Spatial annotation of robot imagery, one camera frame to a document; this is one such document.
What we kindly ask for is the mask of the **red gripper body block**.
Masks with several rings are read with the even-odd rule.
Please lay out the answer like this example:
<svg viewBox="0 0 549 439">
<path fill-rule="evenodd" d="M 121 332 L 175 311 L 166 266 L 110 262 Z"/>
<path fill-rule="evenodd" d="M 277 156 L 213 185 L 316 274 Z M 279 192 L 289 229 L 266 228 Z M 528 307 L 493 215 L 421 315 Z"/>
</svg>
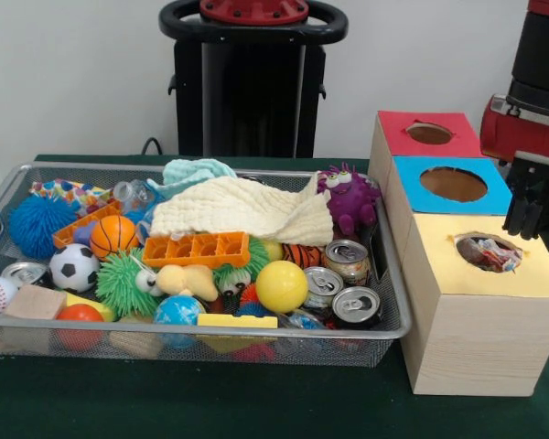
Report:
<svg viewBox="0 0 549 439">
<path fill-rule="evenodd" d="M 549 165 L 549 115 L 512 105 L 506 95 L 491 96 L 479 140 L 484 155 L 508 163 L 518 156 Z"/>
</svg>

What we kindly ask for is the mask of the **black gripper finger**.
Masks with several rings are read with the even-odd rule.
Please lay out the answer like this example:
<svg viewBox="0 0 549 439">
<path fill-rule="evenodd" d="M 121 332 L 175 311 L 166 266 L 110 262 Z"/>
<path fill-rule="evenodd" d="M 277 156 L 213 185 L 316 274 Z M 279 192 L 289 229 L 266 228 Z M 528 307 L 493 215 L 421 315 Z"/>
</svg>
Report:
<svg viewBox="0 0 549 439">
<path fill-rule="evenodd" d="M 511 190 L 512 199 L 503 228 L 509 234 L 518 234 L 522 229 L 528 206 L 527 189 L 529 175 L 528 167 L 512 167 L 507 176 L 506 182 Z"/>
<path fill-rule="evenodd" d="M 549 205 L 549 175 L 533 174 L 525 188 L 527 202 L 521 237 L 524 240 L 537 239 L 539 229 Z"/>
</svg>

